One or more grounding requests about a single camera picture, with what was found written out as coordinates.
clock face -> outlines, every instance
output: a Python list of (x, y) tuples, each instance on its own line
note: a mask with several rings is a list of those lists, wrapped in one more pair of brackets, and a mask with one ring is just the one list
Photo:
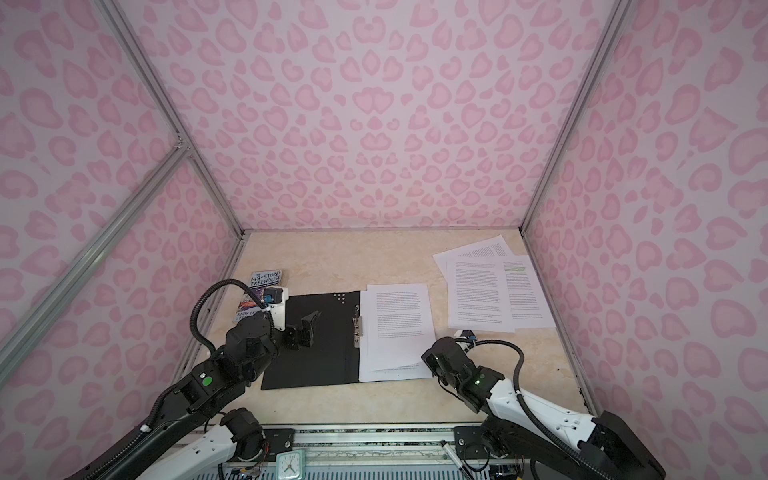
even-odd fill
[(303, 476), (303, 458), (301, 452), (286, 452), (277, 456), (277, 478), (279, 480), (297, 480)]

aluminum frame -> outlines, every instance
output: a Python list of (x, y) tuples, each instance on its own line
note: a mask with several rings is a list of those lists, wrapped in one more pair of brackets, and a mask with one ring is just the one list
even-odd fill
[(139, 188), (123, 203), (109, 223), (83, 248), (45, 298), (19, 320), (8, 342), (0, 348), (0, 389), (37, 347), (61, 312), (80, 293), (147, 205), (162, 190), (181, 165), (185, 155), (190, 158), (187, 152), (184, 142), (174, 147), (152, 173), (144, 178)]
[(214, 204), (235, 234), (238, 236), (242, 235), (243, 227), (240, 225), (234, 210), (232, 210), (232, 205), (227, 201), (227, 197), (219, 187), (219, 184), (214, 180), (214, 176), (208, 169), (202, 154), (197, 149), (194, 139), (184, 126), (181, 116), (170, 99), (170, 95), (165, 91), (160, 76), (144, 53), (136, 32), (125, 16), (125, 12), (123, 12), (123, 9), (115, 0), (93, 0), (93, 3), (101, 11), (104, 19), (109, 24), (115, 38), (123, 48), (123, 52), (128, 57), (128, 60), (131, 61), (139, 78), (144, 82), (149, 95), (154, 99), (165, 121), (176, 133), (179, 140), (190, 146), (192, 150), (192, 165), (202, 179), (203, 185), (208, 190), (208, 194), (213, 199)]
[(528, 231), (536, 218), (536, 214), (543, 201), (549, 185), (554, 179), (554, 169), (561, 163), (563, 154), (566, 151), (566, 145), (571, 141), (573, 133), (576, 131), (581, 117), (587, 110), (589, 100), (595, 89), (598, 87), (600, 79), (605, 71), (608, 61), (616, 49), (616, 45), (621, 37), (621, 33), (627, 25), (627, 20), (631, 17), (636, 0), (617, 0), (614, 3), (611, 13), (608, 15), (608, 21), (605, 24), (602, 35), (598, 40), (598, 45), (592, 54), (587, 70), (584, 73), (584, 80), (579, 84), (576, 97), (565, 116), (565, 122), (560, 129), (557, 138), (554, 141), (554, 147), (545, 164), (544, 173), (536, 183), (531, 204), (525, 211), (523, 221), (520, 225), (521, 233)]
[[(315, 466), (453, 465), (441, 441), (453, 445), (454, 427), (478, 426), (480, 422), (262, 425), (265, 429), (296, 430), (293, 446), (305, 451), (307, 465)], [(202, 435), (203, 430), (197, 429), (184, 436), (166, 455), (172, 455)], [(493, 462), (514, 461), (504, 458)], [(238, 462), (230, 466), (252, 464)]]
[(522, 233), (522, 231), (520, 234), (523, 238), (525, 249), (528, 251), (528, 256), (531, 258), (533, 269), (536, 271), (538, 282), (541, 284), (541, 288), (544, 290), (544, 298), (547, 299), (549, 310), (552, 312), (552, 318), (554, 319), (554, 324), (556, 326), (555, 329), (558, 331), (558, 335), (560, 336), (560, 343), (563, 345), (565, 356), (567, 356), (568, 362), (571, 364), (571, 371), (576, 378), (576, 384), (578, 385), (581, 398), (584, 399), (584, 405), (587, 407), (587, 411), (591, 415), (600, 416), (602, 413), (600, 403), (596, 401), (597, 397), (595, 397), (592, 388), (587, 383), (587, 375), (584, 372), (584, 367), (576, 356), (576, 349), (574, 348), (573, 341), (571, 341), (571, 337), (568, 335), (568, 331), (565, 329), (565, 322), (563, 321), (563, 317), (558, 311), (557, 306), (554, 304), (554, 295), (552, 295), (552, 292), (549, 290), (547, 283), (545, 283), (541, 278), (541, 268), (538, 265), (536, 257), (531, 255), (531, 242), (528, 240), (528, 237)]

stack of papers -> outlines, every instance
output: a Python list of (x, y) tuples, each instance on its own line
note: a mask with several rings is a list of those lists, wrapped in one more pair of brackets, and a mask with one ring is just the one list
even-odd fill
[(360, 382), (432, 377), (421, 358), (435, 343), (426, 284), (368, 285), (360, 318)]
[(448, 325), (513, 333), (554, 327), (530, 257), (514, 255), (501, 235), (434, 255), (448, 284)]

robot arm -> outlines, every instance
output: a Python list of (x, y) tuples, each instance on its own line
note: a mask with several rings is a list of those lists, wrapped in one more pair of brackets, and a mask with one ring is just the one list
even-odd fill
[[(471, 348), (501, 343), (520, 355), (515, 374), (476, 366), (457, 343)], [(631, 478), (661, 480), (664, 469), (632, 430), (616, 415), (600, 417), (572, 412), (518, 385), (524, 360), (522, 351), (509, 342), (444, 337), (422, 355), (432, 373), (473, 411), (488, 413), (483, 422), (483, 443), (496, 457), (522, 455), (569, 478)]]
[[(237, 280), (224, 280), (214, 284), (207, 294), (228, 284), (238, 285), (244, 290), (248, 288)], [(198, 304), (202, 305), (206, 298), (204, 295)], [(284, 304), (284, 299), (274, 303)], [(278, 355), (280, 348), (311, 346), (312, 332), (304, 330), (311, 330), (311, 320), (319, 315), (318, 312), (311, 315), (310, 321), (303, 319), (302, 328), (283, 327), (280, 331), (275, 329), (270, 308), (263, 303), (260, 306), (261, 311), (242, 319), (227, 332), (224, 345), (215, 349), (210, 358), (197, 364), (179, 382), (165, 389), (140, 425), (68, 480), (138, 478), (176, 442), (243, 395), (246, 387), (256, 381)], [(199, 309), (196, 306), (190, 324), (193, 335), (197, 333), (196, 338), (202, 337), (196, 326), (197, 311)], [(220, 426), (206, 434), (202, 444), (198, 445), (199, 453), (195, 453), (196, 447), (190, 445), (182, 452), (153, 465), (146, 478), (183, 478), (179, 475), (186, 475), (198, 467), (206, 469), (229, 458), (250, 460), (263, 447), (262, 428), (247, 410), (234, 410), (224, 416)], [(169, 468), (175, 472), (170, 477), (167, 475)]]

wire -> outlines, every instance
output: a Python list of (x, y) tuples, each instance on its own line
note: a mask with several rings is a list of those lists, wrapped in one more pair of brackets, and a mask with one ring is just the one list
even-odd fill
[[(468, 339), (458, 338), (455, 339), (457, 343), (472, 343), (472, 341)], [(547, 437), (550, 442), (554, 443), (560, 450), (565, 452), (571, 459), (573, 459), (574, 462), (578, 463), (579, 465), (585, 467), (587, 470), (592, 471), (594, 474), (596, 474), (598, 477), (602, 478), (603, 480), (615, 480), (613, 475), (610, 475), (603, 471), (602, 468), (598, 468), (596, 465), (594, 465), (589, 460), (585, 459), (581, 456), (579, 452), (574, 450), (569, 444), (562, 441), (560, 437), (555, 435), (550, 429), (547, 428), (546, 425), (541, 423), (541, 420), (539, 420), (536, 415), (531, 411), (530, 407), (528, 407), (528, 404), (525, 402), (525, 397), (520, 392), (520, 370), (522, 369), (523, 362), (525, 362), (525, 354), (520, 349), (519, 346), (515, 345), (512, 342), (507, 342), (505, 340), (480, 340), (478, 342), (474, 342), (474, 345), (472, 345), (472, 348), (480, 345), (503, 345), (508, 346), (509, 348), (513, 349), (518, 353), (518, 362), (515, 365), (515, 371), (512, 373), (512, 385), (515, 388), (515, 393), (517, 394), (518, 403), (520, 404), (520, 408), (523, 409), (523, 413), (525, 413), (525, 416), (528, 417), (529, 420), (531, 420), (531, 423), (536, 425), (536, 428), (541, 431)]]
[(538, 472), (536, 472), (536, 461), (531, 460), (531, 475), (533, 475), (533, 480), (541, 480), (538, 476)]
[[(259, 308), (262, 310), (266, 309), (266, 304), (258, 297), (258, 295), (256, 295), (250, 289), (250, 287), (248, 287), (248, 285), (239, 280), (235, 280), (234, 278), (227, 278), (211, 285), (208, 290), (203, 293), (197, 303), (195, 303), (195, 306), (192, 309), (192, 313), (190, 314), (190, 332), (192, 332), (192, 336), (195, 338), (195, 340), (202, 343), (210, 351), (211, 356), (213, 356), (216, 352), (216, 347), (213, 345), (213, 343), (211, 343), (209, 339), (205, 338), (205, 336), (200, 333), (200, 330), (197, 328), (197, 317), (200, 315), (200, 311), (203, 309), (203, 305), (205, 305), (210, 296), (213, 295), (214, 292), (216, 292), (216, 290), (219, 288), (227, 285), (238, 286), (250, 297), (251, 300), (255, 302)], [(275, 322), (272, 320), (272, 313), (267, 310), (264, 312), (264, 316), (270, 322), (270, 339), (272, 339), (275, 333)]]
[(437, 379), (437, 384), (438, 384), (438, 385), (440, 385), (440, 388), (441, 388), (441, 389), (445, 390), (446, 392), (448, 392), (448, 393), (450, 393), (451, 395), (453, 395), (454, 397), (456, 397), (456, 399), (457, 399), (457, 400), (461, 400), (462, 402), (464, 402), (464, 400), (462, 400), (462, 399), (461, 399), (461, 397), (459, 397), (459, 396), (458, 396), (458, 395), (456, 395), (454, 392), (451, 392), (450, 390), (448, 390), (447, 388), (445, 388), (445, 387), (442, 385), (442, 382), (440, 382), (440, 378), (439, 378), (439, 377), (438, 377), (438, 379)]
[(92, 480), (93, 478), (100, 477), (102, 473), (106, 472), (107, 469), (109, 469), (112, 465), (117, 463), (118, 460), (125, 457), (131, 450), (136, 448), (136, 445), (141, 443), (141, 441), (144, 439), (146, 435), (151, 432), (152, 427), (157, 420), (157, 416), (160, 414), (160, 407), (163, 405), (163, 401), (165, 400), (165, 397), (168, 396), (169, 393), (171, 393), (174, 390), (174, 385), (169, 386), (165, 390), (161, 392), (160, 395), (157, 396), (157, 398), (154, 401), (154, 404), (152, 405), (152, 409), (149, 411), (149, 415), (147, 415), (147, 418), (144, 419), (144, 422), (141, 424), (141, 428), (139, 429), (138, 433), (135, 437), (133, 437), (128, 444), (123, 447), (118, 453), (114, 454), (112, 458), (108, 459), (106, 462), (99, 465), (97, 468), (94, 468), (90, 473), (88, 473), (85, 477), (83, 477), (83, 480)]
[[(224, 412), (219, 412), (219, 415), (226, 415)], [(203, 427), (203, 433), (208, 433), (208, 422), (210, 422), (211, 419), (208, 419), (205, 421), (205, 426)]]
[[(480, 468), (475, 468), (472, 465), (468, 464), (467, 463), (467, 458), (466, 458), (467, 450), (469, 450), (470, 447), (474, 447), (476, 445), (482, 447), (483, 450), (485, 450), (485, 454), (487, 455), (487, 457), (485, 457), (485, 465), (483, 465)], [(465, 446), (464, 449), (462, 450), (462, 463), (464, 464), (464, 466), (466, 468), (469, 468), (473, 472), (476, 472), (476, 473), (482, 472), (483, 470), (485, 470), (488, 467), (488, 463), (490, 463), (490, 462), (491, 462), (491, 453), (488, 451), (488, 448), (485, 445), (483, 445), (482, 443), (477, 443), (477, 442), (470, 443), (467, 446)]]
[(261, 465), (264, 462), (266, 462), (266, 457), (270, 455), (270, 443), (267, 440), (264, 440), (263, 443), (264, 443), (264, 448), (262, 450), (264, 450), (264, 457), (262, 457), (261, 460), (259, 460), (259, 462), (256, 463), (257, 468), (261, 468)]

